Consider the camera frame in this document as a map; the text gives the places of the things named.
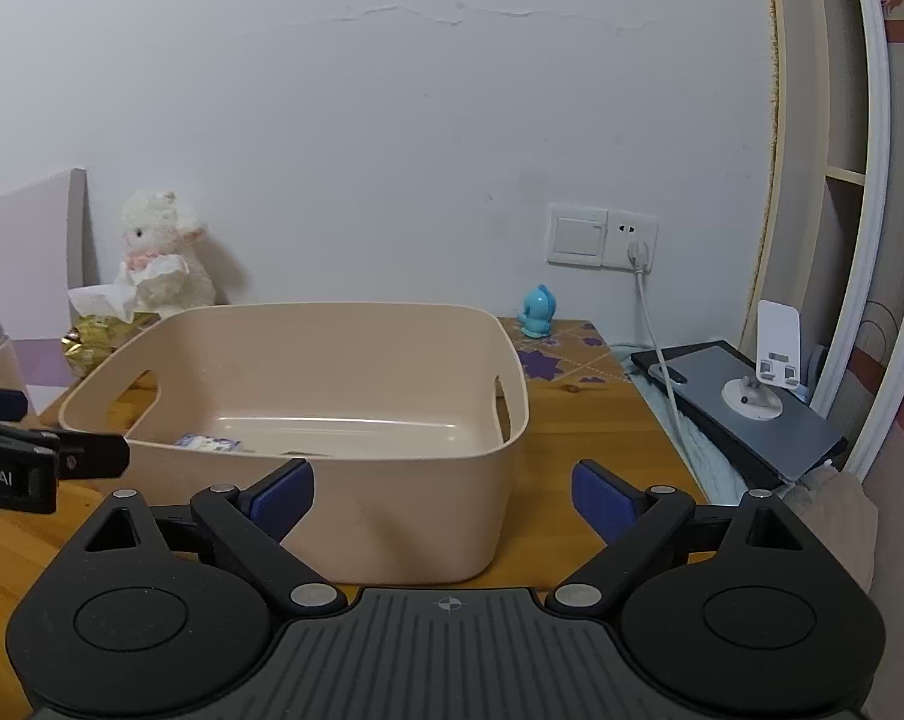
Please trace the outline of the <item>blue white tissue packet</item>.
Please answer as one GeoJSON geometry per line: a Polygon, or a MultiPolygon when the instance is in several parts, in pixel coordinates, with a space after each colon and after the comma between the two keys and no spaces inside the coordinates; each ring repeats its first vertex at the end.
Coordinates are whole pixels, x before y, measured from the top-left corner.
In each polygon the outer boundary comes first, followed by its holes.
{"type": "Polygon", "coordinates": [[[228,437],[208,436],[208,434],[188,433],[175,440],[178,449],[191,450],[191,452],[240,452],[242,442],[228,437]]]}

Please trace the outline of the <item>grey cloth bundle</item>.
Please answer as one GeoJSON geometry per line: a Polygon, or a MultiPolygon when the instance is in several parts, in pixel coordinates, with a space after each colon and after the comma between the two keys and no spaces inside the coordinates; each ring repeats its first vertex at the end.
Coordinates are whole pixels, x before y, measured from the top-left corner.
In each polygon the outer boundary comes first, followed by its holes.
{"type": "Polygon", "coordinates": [[[868,593],[875,575],[878,507],[858,478],[826,463],[806,473],[783,502],[868,593]]]}

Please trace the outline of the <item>purple headboard panel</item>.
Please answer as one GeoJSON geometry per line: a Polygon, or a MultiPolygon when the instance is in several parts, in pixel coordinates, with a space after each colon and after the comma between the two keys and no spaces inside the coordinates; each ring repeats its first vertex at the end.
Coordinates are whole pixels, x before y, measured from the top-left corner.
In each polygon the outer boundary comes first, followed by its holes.
{"type": "Polygon", "coordinates": [[[61,337],[82,284],[88,177],[71,167],[0,197],[0,323],[35,411],[71,387],[61,337]]]}

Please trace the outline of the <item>gold tissue pack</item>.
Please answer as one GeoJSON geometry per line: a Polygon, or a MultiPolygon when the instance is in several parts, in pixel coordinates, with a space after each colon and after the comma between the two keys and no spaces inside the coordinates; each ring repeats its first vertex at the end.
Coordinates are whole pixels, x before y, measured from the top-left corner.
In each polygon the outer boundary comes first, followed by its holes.
{"type": "Polygon", "coordinates": [[[180,309],[188,265],[180,255],[148,257],[143,268],[121,265],[111,283],[68,291],[73,327],[61,339],[66,364],[82,379],[172,309],[180,309]]]}

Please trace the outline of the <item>grey laptop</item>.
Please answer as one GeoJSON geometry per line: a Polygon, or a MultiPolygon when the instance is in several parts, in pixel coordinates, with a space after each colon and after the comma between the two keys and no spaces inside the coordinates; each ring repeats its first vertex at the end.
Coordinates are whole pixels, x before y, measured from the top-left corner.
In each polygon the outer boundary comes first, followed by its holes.
{"type": "Polygon", "coordinates": [[[847,439],[788,390],[761,383],[754,364],[725,341],[630,356],[655,387],[673,388],[678,410],[715,444],[751,488],[777,489],[847,449],[847,439]]]}

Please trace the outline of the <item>white plush lamb toy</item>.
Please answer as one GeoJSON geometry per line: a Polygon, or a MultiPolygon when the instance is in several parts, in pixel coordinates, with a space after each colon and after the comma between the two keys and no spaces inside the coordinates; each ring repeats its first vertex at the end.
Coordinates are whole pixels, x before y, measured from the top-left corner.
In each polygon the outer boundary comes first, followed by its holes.
{"type": "Polygon", "coordinates": [[[134,310],[161,319],[216,301],[196,254],[206,224],[173,190],[138,190],[121,208],[123,260],[116,282],[134,289],[134,310]]]}

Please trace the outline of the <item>white phone stand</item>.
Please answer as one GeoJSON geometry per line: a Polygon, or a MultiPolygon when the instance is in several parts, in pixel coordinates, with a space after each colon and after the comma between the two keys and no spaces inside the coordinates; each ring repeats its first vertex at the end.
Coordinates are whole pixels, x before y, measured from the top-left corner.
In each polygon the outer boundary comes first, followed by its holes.
{"type": "Polygon", "coordinates": [[[800,387],[800,312],[763,299],[756,312],[758,359],[754,371],[730,379],[722,388],[725,405],[751,421],[774,421],[783,415],[780,390],[800,387]]]}

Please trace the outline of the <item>beige plastic storage bin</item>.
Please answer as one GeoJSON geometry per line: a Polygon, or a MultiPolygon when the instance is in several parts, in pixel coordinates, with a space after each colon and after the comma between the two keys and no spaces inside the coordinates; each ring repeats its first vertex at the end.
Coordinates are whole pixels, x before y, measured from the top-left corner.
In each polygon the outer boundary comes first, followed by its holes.
{"type": "Polygon", "coordinates": [[[63,401],[59,422],[105,433],[140,377],[155,397],[125,431],[123,479],[154,504],[250,486],[289,450],[315,475],[284,544],[331,582],[468,580],[494,559],[528,426],[527,382],[494,316],[468,305],[216,305],[162,320],[63,401]],[[240,452],[191,452],[208,434],[240,452]]]}

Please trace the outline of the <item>blue toy figurine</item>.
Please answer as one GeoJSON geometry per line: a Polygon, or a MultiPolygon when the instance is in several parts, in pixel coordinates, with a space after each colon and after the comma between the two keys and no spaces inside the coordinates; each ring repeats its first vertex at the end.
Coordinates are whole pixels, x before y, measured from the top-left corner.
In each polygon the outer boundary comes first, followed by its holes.
{"type": "Polygon", "coordinates": [[[548,338],[552,332],[552,319],[556,314],[556,296],[546,284],[538,284],[523,298],[522,309],[518,312],[520,332],[532,340],[548,338]]]}

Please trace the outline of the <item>white wall switch socket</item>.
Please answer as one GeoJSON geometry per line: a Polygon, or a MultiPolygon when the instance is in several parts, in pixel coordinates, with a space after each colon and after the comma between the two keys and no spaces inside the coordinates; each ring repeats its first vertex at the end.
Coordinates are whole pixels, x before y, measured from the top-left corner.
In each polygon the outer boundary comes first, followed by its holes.
{"type": "Polygon", "coordinates": [[[605,270],[632,271],[639,263],[650,273],[657,238],[655,216],[553,203],[545,257],[551,265],[605,270]]]}

